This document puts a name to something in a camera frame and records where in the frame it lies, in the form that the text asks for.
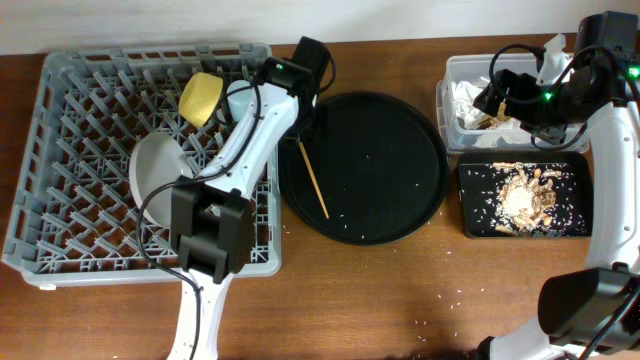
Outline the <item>food scraps pile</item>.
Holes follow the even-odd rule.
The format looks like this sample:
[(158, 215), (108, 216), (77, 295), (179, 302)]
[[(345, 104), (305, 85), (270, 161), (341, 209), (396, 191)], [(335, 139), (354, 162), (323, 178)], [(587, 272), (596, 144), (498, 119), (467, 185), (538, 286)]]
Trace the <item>food scraps pile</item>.
[(554, 181), (563, 172), (522, 162), (494, 162), (491, 168), (506, 175), (497, 188), (494, 229), (509, 236), (549, 230), (554, 221), (551, 212), (557, 203)]

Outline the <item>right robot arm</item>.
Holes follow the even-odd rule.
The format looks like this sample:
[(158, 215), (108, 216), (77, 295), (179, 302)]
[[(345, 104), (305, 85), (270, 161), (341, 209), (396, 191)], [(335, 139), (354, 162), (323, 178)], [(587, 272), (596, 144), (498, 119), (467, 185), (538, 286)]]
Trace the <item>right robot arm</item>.
[(585, 270), (547, 280), (537, 315), (486, 338), (477, 359), (588, 359), (639, 349), (639, 18), (605, 11), (579, 24), (567, 56), (558, 40), (528, 50), (538, 75), (489, 72), (474, 105), (503, 110), (548, 150), (570, 147), (577, 123), (594, 160), (593, 220)]

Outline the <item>white ceramic plate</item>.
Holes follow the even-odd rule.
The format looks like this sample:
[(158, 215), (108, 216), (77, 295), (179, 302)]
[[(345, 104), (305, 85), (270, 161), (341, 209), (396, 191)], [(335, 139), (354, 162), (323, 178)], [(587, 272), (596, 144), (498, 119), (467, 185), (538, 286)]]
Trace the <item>white ceramic plate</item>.
[[(138, 142), (129, 162), (129, 185), (135, 204), (140, 207), (153, 190), (193, 172), (179, 143), (167, 133), (148, 134)], [(151, 199), (144, 217), (155, 225), (169, 228), (171, 191), (164, 190)]]

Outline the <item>yellow bowl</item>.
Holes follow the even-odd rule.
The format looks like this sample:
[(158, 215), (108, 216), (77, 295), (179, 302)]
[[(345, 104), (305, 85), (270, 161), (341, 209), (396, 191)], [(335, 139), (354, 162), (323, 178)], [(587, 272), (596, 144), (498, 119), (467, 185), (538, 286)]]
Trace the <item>yellow bowl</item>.
[(199, 72), (193, 75), (178, 104), (179, 114), (196, 128), (203, 127), (209, 120), (224, 89), (222, 78)]

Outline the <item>gold foil wrapper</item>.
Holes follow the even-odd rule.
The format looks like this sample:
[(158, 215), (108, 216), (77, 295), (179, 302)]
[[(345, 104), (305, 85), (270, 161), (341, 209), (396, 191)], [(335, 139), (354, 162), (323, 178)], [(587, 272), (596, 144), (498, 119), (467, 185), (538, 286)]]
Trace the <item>gold foil wrapper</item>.
[(495, 130), (500, 126), (507, 124), (511, 117), (505, 114), (506, 111), (506, 103), (503, 102), (500, 104), (498, 108), (498, 113), (496, 116), (490, 116), (484, 113), (478, 113), (471, 120), (468, 128), (471, 130)]

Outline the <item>blue plastic cup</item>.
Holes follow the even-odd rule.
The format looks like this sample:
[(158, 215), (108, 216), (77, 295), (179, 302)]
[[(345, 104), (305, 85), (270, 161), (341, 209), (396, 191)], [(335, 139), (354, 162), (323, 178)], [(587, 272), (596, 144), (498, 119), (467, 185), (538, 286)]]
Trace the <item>blue plastic cup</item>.
[(227, 103), (234, 122), (243, 117), (252, 99), (252, 87), (249, 81), (236, 80), (227, 88)]

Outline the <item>white paper napkin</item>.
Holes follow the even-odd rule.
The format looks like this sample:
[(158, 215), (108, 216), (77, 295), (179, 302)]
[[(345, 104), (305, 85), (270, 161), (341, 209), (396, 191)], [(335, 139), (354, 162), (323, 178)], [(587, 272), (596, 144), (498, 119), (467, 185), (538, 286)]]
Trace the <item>white paper napkin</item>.
[(451, 109), (458, 126), (463, 130), (466, 144), (474, 148), (516, 147), (528, 143), (528, 136), (519, 128), (520, 122), (511, 120), (495, 130), (471, 130), (468, 128), (471, 120), (482, 111), (473, 106), (474, 99), (482, 89), (468, 81), (452, 82)]

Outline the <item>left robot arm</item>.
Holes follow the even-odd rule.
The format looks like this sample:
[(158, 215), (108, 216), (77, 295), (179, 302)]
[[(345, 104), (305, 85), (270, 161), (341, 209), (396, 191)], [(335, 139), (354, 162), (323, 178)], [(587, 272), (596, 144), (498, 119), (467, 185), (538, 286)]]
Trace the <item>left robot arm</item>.
[(183, 295), (171, 358), (217, 358), (225, 297), (255, 242), (255, 185), (281, 140), (317, 137), (316, 99), (325, 90), (326, 70), (334, 67), (329, 49), (309, 37), (299, 40), (291, 58), (265, 60), (223, 148), (194, 179), (177, 178), (170, 243), (178, 255)]

